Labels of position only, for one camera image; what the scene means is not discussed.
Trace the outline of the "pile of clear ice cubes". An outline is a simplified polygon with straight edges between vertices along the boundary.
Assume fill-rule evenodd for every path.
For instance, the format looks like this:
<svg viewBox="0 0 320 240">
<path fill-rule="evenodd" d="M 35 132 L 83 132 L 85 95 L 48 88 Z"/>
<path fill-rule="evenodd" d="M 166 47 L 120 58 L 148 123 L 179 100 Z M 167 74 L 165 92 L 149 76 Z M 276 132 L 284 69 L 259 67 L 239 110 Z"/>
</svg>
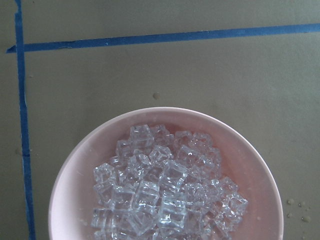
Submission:
<svg viewBox="0 0 320 240">
<path fill-rule="evenodd" d="M 221 163 L 207 133 L 131 127 L 115 156 L 93 169 L 94 239 L 231 239 L 248 201 Z"/>
</svg>

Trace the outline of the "pink bowl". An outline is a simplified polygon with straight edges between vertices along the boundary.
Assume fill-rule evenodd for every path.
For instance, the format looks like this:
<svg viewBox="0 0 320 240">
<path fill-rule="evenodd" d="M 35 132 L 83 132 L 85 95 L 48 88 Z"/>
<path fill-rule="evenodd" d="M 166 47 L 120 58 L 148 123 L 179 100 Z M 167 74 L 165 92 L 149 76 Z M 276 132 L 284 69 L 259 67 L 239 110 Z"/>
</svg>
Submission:
<svg viewBox="0 0 320 240">
<path fill-rule="evenodd" d="M 49 205 L 52 240 L 91 240 L 92 210 L 97 204 L 93 169 L 115 154 L 117 140 L 130 127 L 163 124 L 175 132 L 190 130 L 212 136 L 222 155 L 222 170 L 248 200 L 247 212 L 234 240 L 281 240 L 284 217 L 280 194 L 267 164 L 257 150 L 225 123 L 190 109 L 150 107 L 117 116 L 88 134 L 70 153 L 56 178 Z"/>
</svg>

